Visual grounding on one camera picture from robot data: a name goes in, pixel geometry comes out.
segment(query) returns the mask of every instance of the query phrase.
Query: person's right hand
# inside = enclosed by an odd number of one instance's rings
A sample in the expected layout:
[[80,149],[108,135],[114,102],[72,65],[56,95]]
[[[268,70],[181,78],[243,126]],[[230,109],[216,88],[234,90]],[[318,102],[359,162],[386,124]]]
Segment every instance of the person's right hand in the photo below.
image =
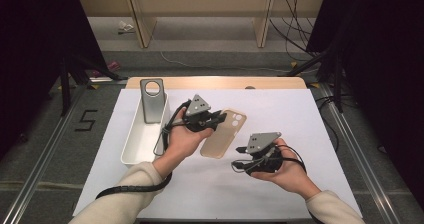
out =
[[[283,157],[297,159],[296,154],[286,147],[287,144],[283,139],[278,138],[274,143],[279,146],[278,148],[280,148]],[[309,179],[303,168],[293,161],[283,161],[283,165],[275,173],[252,172],[251,176],[260,180],[273,182],[288,192],[301,195],[305,200],[321,192],[312,180]]]

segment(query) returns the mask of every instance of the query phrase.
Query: hand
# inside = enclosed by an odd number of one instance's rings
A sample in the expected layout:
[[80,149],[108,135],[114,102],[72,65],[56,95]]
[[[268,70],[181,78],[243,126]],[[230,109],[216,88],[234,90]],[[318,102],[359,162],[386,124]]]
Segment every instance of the hand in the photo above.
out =
[[[182,119],[186,108],[182,108],[175,119]],[[203,139],[211,136],[212,128],[200,132],[192,132],[185,126],[175,126],[169,135],[169,146],[163,156],[153,161],[162,178],[168,176],[186,157],[191,156]]]
[[[274,143],[279,146],[283,157],[297,159],[296,154],[285,147],[287,144],[283,139],[278,138]],[[309,179],[303,168],[293,161],[283,161],[283,165],[275,173],[253,172],[251,176],[260,180],[273,182],[288,192],[301,195],[305,200],[321,192],[312,180]]]

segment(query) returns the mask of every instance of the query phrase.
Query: beige phone case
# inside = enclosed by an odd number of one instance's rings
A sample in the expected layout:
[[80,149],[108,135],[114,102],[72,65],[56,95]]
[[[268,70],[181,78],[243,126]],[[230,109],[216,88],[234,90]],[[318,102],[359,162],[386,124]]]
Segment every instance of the beige phone case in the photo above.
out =
[[246,114],[233,109],[225,109],[221,113],[227,113],[227,117],[200,149],[200,154],[204,157],[223,157],[247,118]]

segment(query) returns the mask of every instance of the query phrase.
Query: sleeve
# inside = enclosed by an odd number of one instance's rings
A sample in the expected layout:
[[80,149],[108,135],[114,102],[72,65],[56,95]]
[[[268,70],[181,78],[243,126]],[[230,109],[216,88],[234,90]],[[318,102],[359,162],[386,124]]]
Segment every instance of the sleeve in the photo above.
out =
[[[162,182],[162,177],[150,162],[132,166],[117,186],[151,186]],[[134,223],[141,210],[146,208],[157,192],[117,193],[96,199],[85,207],[70,223]]]
[[364,223],[352,207],[331,191],[322,191],[309,198],[306,206],[318,223]]

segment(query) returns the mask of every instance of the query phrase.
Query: gray floor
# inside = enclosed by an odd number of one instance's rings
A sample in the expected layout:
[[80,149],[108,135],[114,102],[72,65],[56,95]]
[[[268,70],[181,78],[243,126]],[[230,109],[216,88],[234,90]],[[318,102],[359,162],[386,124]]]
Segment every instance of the gray floor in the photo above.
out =
[[[276,76],[289,71],[293,61],[287,55],[285,42],[272,28],[269,29],[265,48],[257,48],[251,20],[245,18],[161,18],[154,32],[154,40],[147,49],[139,48],[134,34],[117,34],[121,20],[131,23],[128,18],[90,19],[105,59],[108,62],[119,61],[122,67],[116,73],[122,76]],[[274,23],[282,27],[280,20]],[[304,20],[302,25],[310,28]],[[298,33],[292,32],[291,37],[302,43]],[[308,55],[292,46],[288,46],[288,50],[296,58],[308,58]],[[316,67],[302,74],[307,83],[314,81],[314,69]],[[85,90],[75,106],[66,131],[20,223],[67,223],[71,219],[115,101],[124,85],[101,84],[96,88]],[[320,88],[311,87],[310,90],[315,98],[323,95]],[[7,214],[59,121],[61,96],[58,84],[52,88],[50,95],[51,100],[45,101],[26,132],[28,142],[15,145],[0,162],[0,220]],[[362,115],[360,106],[350,97],[344,98],[343,103],[344,115],[393,203],[400,223],[424,223],[423,211],[391,161],[377,150],[378,140]],[[80,122],[85,110],[97,110],[86,116],[95,123],[91,131],[76,132],[78,128],[89,126]],[[337,155],[365,222],[384,223],[328,107],[323,109],[323,117],[340,139]],[[328,131],[334,141],[334,134]],[[313,222],[304,220],[297,223]]]

